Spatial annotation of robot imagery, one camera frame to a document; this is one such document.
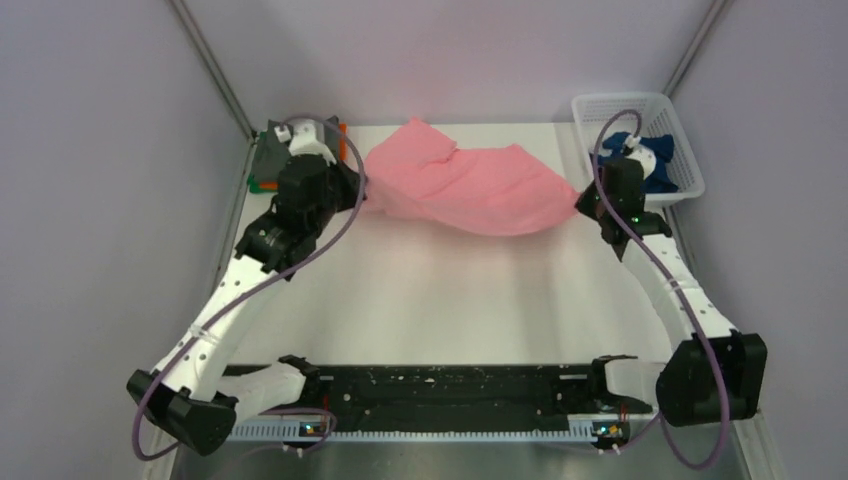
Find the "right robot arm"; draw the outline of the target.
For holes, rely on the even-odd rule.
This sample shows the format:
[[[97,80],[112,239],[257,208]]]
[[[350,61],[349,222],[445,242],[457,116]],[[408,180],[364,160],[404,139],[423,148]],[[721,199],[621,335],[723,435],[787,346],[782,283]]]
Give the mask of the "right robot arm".
[[[593,169],[578,211],[595,221],[639,283],[669,337],[666,360],[612,360],[586,385],[589,404],[612,412],[626,397],[654,406],[671,426],[752,418],[760,407],[768,349],[708,298],[681,259],[664,217],[646,207],[643,164],[617,157]]]

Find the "pink t-shirt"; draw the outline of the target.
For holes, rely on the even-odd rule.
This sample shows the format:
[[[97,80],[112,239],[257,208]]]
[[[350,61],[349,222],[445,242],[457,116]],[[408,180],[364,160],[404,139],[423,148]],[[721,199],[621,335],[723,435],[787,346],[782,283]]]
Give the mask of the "pink t-shirt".
[[[574,187],[523,147],[463,149],[417,118],[372,148],[364,166],[364,210],[394,218],[511,237],[577,214]]]

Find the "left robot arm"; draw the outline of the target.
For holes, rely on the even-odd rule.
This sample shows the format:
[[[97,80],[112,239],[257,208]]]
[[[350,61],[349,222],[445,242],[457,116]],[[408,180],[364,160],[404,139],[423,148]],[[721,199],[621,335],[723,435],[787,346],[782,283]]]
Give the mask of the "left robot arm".
[[[137,404],[131,445],[153,461],[181,445],[216,451],[233,428],[274,407],[308,413],[319,404],[313,367],[284,358],[253,373],[225,370],[278,284],[333,248],[366,198],[362,156],[334,117],[270,123],[263,142],[283,153],[277,192],[236,242],[223,277],[177,345],[126,389]]]

